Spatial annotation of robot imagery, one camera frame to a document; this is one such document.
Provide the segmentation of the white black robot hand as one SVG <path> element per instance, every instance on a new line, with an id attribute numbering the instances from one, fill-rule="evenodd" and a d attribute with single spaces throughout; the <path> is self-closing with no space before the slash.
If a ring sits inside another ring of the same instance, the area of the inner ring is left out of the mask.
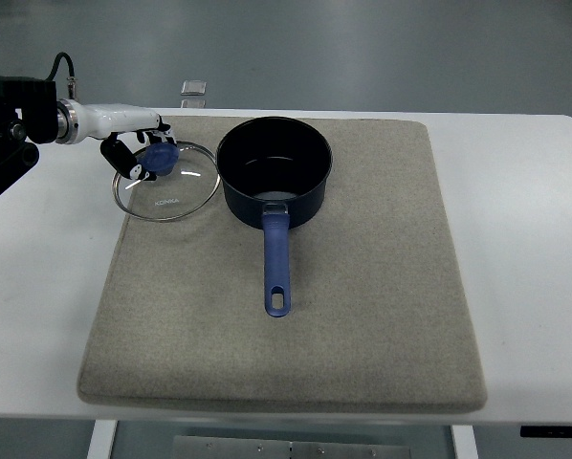
<path id="1" fill-rule="evenodd" d="M 102 156 L 129 180 L 154 181 L 169 174 L 179 158 L 171 127 L 149 108 L 125 104 L 76 104 L 71 110 L 69 128 L 71 143 L 86 138 L 100 140 Z M 142 141 L 148 141 L 141 158 L 119 139 L 123 133 L 134 133 Z"/>

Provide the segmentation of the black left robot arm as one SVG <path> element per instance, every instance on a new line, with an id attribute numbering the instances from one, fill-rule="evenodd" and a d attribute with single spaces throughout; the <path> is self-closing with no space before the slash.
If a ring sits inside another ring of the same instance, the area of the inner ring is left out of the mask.
<path id="1" fill-rule="evenodd" d="M 76 94 L 71 57 L 56 55 L 46 78 L 0 76 L 0 195 L 39 161 L 38 146 L 71 139 L 77 125 L 64 101 L 56 97 L 60 63 L 68 67 L 68 94 Z"/>

